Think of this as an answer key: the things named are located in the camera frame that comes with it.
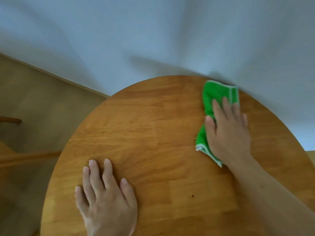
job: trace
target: green towel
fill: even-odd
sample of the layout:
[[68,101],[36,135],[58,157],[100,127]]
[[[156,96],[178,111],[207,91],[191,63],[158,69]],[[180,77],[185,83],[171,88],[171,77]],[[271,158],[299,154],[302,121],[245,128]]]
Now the green towel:
[[[203,87],[202,98],[206,115],[211,116],[215,120],[215,115],[212,109],[212,100],[216,99],[222,107],[223,97],[227,97],[229,103],[231,104],[239,103],[238,87],[225,85],[213,80],[208,80],[205,83]],[[210,156],[220,167],[222,167],[223,162],[216,158],[209,149],[204,124],[201,127],[196,138],[196,150],[204,152],[205,154]]]

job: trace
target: round wooden table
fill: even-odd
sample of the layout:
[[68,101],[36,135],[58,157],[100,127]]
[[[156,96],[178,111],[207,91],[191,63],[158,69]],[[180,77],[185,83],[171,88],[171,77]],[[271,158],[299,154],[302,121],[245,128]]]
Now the round wooden table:
[[[195,150],[204,120],[206,78],[163,76],[116,93],[73,134],[53,171],[43,208],[41,236],[86,235],[75,205],[89,159],[114,165],[139,203],[134,235],[263,235],[253,208],[227,167]],[[252,155],[315,210],[315,170],[287,127],[240,91],[248,116]]]

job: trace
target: pinky finger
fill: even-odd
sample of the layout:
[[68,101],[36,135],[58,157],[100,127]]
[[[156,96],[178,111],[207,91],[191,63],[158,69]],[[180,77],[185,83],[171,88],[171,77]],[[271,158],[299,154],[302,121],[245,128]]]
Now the pinky finger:
[[242,114],[242,125],[247,127],[247,115],[245,113]]
[[84,200],[83,191],[80,186],[76,186],[75,190],[76,205],[82,216],[86,215],[89,209],[88,204]]

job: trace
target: person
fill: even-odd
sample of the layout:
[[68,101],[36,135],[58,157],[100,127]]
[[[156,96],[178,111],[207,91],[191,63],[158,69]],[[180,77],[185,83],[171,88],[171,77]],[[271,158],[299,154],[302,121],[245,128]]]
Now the person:
[[[270,235],[315,235],[315,213],[251,156],[247,117],[239,105],[230,105],[226,98],[222,108],[215,100],[212,104],[216,124],[205,117],[209,146],[234,174],[266,231]],[[96,161],[89,161],[83,169],[83,190],[77,186],[75,196],[88,236],[128,236],[135,230],[138,208],[133,188],[125,178],[120,185],[116,183],[108,159],[102,178]]]

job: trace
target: hand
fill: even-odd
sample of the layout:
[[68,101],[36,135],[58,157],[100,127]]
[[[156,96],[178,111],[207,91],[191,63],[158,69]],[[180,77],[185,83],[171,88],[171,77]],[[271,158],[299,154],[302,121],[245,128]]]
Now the hand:
[[239,105],[222,100],[223,109],[214,99],[212,102],[216,125],[210,116],[205,118],[207,140],[212,153],[228,167],[252,158],[247,117],[241,115]]
[[138,206],[132,186],[123,178],[120,186],[113,176],[112,163],[105,159],[104,172],[95,160],[83,168],[83,189],[76,187],[76,204],[88,236],[129,236],[137,224]]

